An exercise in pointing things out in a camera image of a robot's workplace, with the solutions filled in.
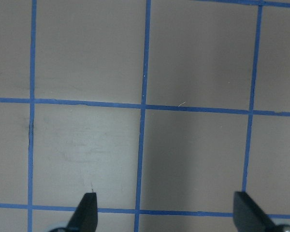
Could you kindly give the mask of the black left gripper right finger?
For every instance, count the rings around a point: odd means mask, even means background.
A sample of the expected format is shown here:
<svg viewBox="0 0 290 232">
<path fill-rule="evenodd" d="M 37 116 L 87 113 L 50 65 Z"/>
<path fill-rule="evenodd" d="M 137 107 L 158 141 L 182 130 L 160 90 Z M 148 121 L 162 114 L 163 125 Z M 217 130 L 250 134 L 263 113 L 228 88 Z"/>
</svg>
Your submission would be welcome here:
<svg viewBox="0 0 290 232">
<path fill-rule="evenodd" d="M 233 195 L 233 222 L 239 232 L 271 232 L 276 224 L 244 191 Z"/>
</svg>

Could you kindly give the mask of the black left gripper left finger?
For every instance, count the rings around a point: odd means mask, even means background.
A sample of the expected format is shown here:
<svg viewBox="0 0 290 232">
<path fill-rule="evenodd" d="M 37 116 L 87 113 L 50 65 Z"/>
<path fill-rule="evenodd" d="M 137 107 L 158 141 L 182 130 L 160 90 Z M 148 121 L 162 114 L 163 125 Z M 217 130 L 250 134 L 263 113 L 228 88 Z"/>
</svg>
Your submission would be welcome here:
<svg viewBox="0 0 290 232">
<path fill-rule="evenodd" d="M 85 193 L 69 220 L 68 232 L 95 232 L 98 225 L 97 194 Z"/>
</svg>

